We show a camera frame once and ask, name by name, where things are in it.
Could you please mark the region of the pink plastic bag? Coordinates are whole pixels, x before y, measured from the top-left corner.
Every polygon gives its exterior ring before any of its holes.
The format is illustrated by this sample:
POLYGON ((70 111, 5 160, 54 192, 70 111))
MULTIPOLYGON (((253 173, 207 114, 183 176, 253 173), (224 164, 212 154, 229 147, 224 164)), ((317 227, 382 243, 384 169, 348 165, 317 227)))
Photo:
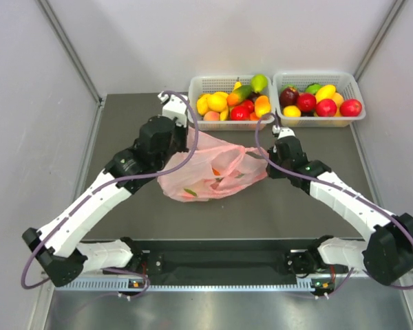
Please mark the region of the pink plastic bag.
POLYGON ((233 144, 200 131, 191 159, 157 181, 164 195, 176 201, 222 199, 265 179, 267 155, 265 149, 233 144))

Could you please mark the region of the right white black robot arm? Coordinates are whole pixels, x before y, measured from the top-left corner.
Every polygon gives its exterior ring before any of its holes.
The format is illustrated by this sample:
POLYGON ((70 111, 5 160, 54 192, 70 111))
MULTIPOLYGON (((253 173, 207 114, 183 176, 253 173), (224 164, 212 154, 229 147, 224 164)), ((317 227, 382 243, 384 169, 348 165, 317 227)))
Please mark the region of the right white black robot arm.
POLYGON ((361 236, 346 240, 317 239, 307 251, 309 267, 323 272, 331 265, 364 271, 376 282, 390 286, 413 270, 413 217, 395 215, 367 200, 346 185, 319 160, 310 161, 294 133, 283 130, 269 148, 268 176, 286 178, 310 197, 347 221, 361 236))

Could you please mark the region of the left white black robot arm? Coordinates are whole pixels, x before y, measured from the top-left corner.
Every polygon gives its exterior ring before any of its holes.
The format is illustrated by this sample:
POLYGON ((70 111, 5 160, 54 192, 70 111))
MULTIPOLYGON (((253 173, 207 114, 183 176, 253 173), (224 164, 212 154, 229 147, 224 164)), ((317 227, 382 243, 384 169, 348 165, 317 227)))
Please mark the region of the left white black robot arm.
POLYGON ((113 208, 154 179, 176 153, 186 152, 188 127, 157 115, 141 126, 134 144, 113 156, 90 187, 61 215, 22 239, 56 287, 82 273, 108 268, 136 272, 142 251, 128 237, 84 243, 83 237, 113 208))

